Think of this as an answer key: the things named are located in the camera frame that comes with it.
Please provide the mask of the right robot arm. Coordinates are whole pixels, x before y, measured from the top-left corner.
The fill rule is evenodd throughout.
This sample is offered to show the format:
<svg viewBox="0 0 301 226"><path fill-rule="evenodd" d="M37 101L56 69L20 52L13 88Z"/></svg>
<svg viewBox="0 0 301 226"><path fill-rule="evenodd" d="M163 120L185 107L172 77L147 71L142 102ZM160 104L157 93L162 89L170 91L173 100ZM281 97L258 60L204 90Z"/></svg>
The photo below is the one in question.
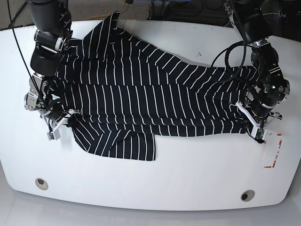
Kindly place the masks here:
<svg viewBox="0 0 301 226"><path fill-rule="evenodd" d="M58 140L59 128L67 125L76 112L65 110L63 100L54 99L49 91L73 34L68 1L28 0L26 3L37 30L30 62L34 73L29 80L30 90L24 97L24 107L38 111L48 125L48 139Z"/></svg>

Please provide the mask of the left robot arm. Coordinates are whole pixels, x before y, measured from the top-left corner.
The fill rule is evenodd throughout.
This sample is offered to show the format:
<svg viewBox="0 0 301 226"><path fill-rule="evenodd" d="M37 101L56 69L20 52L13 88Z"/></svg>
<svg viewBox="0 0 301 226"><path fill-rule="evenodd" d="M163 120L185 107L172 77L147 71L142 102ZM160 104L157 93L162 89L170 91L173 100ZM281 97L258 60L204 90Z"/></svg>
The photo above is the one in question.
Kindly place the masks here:
<svg viewBox="0 0 301 226"><path fill-rule="evenodd" d="M290 83L279 67L278 54L268 41L272 33L261 12L262 4L262 0L225 1L224 7L229 21L242 40L222 51L225 54L225 69L230 77L214 80L220 84L229 81L245 84L247 89L243 97L240 92L236 95L222 93L221 101L227 101L230 106L238 109L242 115L242 128L259 144L265 142L268 118L282 119L282 115L272 112L272 109L290 94ZM238 46L252 49L251 62L258 74L254 82L241 76L242 66L236 70L230 68L229 55Z"/></svg>

